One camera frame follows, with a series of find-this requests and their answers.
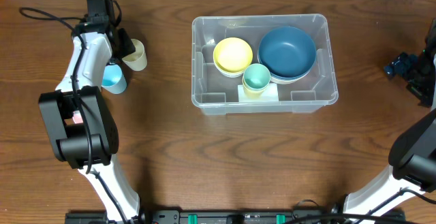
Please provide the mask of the blue plastic cup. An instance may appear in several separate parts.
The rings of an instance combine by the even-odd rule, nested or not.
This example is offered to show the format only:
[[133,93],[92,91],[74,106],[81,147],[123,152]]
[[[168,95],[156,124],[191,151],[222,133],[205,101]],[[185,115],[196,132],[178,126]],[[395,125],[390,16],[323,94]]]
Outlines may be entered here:
[[121,94],[125,91],[127,81],[119,65],[105,66],[102,87],[112,94]]

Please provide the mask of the yellow cup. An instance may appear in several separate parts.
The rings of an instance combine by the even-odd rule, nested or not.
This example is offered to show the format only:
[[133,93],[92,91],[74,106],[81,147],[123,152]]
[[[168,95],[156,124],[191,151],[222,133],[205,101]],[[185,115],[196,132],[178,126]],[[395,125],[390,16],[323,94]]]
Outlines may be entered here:
[[268,85],[262,87],[261,89],[253,89],[251,88],[243,79],[243,90],[245,95],[250,99],[257,99],[261,96],[261,94],[268,88]]

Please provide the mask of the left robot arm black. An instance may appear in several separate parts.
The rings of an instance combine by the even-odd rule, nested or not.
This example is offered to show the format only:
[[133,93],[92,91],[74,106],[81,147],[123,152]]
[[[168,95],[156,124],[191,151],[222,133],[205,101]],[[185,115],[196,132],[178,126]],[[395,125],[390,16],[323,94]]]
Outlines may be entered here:
[[72,27],[74,50],[64,78],[38,105],[55,157],[88,179],[106,222],[135,223],[140,198],[116,157],[119,134],[101,92],[105,68],[135,50],[118,27],[119,8],[115,0],[87,0],[87,15]]

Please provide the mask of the beige large bowl top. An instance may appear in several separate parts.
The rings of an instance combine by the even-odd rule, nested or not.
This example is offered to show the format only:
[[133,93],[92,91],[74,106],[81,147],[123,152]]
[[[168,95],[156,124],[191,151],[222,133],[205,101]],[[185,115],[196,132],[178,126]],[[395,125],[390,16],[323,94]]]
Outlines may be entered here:
[[296,77],[291,77],[291,78],[286,78],[283,76],[278,76],[276,74],[274,74],[272,72],[272,69],[269,68],[268,66],[266,66],[264,63],[262,64],[269,72],[269,76],[270,76],[270,81],[274,82],[276,84],[291,84],[293,82],[296,82],[297,80],[302,79],[303,77],[305,77],[309,72],[305,72],[302,75],[296,76]]

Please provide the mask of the green plastic cup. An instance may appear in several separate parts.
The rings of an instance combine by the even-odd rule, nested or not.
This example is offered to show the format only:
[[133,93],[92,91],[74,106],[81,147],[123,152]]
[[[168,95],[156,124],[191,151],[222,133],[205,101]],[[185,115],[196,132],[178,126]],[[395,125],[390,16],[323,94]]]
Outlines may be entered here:
[[270,83],[270,71],[262,64],[251,64],[244,71],[243,83],[249,90],[261,91]]

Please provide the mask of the light grey small bowl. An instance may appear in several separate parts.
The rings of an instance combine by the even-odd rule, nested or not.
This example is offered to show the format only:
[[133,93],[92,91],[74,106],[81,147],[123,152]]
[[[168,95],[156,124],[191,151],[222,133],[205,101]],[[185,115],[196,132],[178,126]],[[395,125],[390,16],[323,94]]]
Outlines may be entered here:
[[224,61],[223,63],[215,61],[214,64],[219,72],[229,78],[241,76],[249,66],[243,61]]

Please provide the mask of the white small bowl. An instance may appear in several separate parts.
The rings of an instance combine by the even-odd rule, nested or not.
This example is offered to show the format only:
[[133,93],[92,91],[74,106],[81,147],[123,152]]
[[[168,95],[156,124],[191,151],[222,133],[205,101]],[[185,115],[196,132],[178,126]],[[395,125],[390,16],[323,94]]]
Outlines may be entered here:
[[221,74],[223,74],[224,76],[229,77],[229,78],[237,78],[239,76],[242,76],[244,73],[244,70],[238,71],[238,72],[228,72],[228,71],[224,71],[222,69],[218,69],[218,70],[221,72]]

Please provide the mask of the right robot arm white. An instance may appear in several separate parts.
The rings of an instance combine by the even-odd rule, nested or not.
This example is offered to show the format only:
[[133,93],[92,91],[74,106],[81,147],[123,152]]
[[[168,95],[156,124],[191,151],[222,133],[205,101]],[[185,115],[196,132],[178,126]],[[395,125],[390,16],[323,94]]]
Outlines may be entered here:
[[392,145],[388,166],[360,190],[348,194],[336,211],[344,223],[389,223],[387,213],[402,202],[435,190],[435,24],[419,55],[401,53],[384,67],[387,77],[400,76],[407,90],[430,112]]

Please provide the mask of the cream plastic cup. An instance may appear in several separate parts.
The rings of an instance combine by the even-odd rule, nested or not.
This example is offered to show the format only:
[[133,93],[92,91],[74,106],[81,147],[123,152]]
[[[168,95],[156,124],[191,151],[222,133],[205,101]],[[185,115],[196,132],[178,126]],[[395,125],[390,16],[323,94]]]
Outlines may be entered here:
[[145,48],[140,40],[132,39],[135,47],[135,52],[122,58],[124,64],[134,71],[142,71],[147,66],[147,57]]

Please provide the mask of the yellow small bowl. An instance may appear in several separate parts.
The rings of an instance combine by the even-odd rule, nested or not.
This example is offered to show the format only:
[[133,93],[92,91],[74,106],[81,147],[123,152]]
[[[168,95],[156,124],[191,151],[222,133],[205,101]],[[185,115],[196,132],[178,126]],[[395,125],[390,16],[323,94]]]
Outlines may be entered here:
[[213,50],[213,61],[243,61],[248,65],[253,60],[253,51],[243,39],[229,37],[221,40]]

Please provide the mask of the dark blue bowl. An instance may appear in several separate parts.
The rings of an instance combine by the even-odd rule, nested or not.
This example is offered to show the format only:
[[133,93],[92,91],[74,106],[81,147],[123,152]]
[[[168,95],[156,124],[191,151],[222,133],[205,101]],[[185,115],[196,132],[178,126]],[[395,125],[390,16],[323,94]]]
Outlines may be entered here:
[[264,35],[258,47],[258,60],[306,59],[316,61],[317,49],[312,38],[296,27],[279,27]]
[[259,63],[268,68],[272,78],[297,81],[311,71],[315,61],[308,61],[306,59],[262,61],[259,59]]

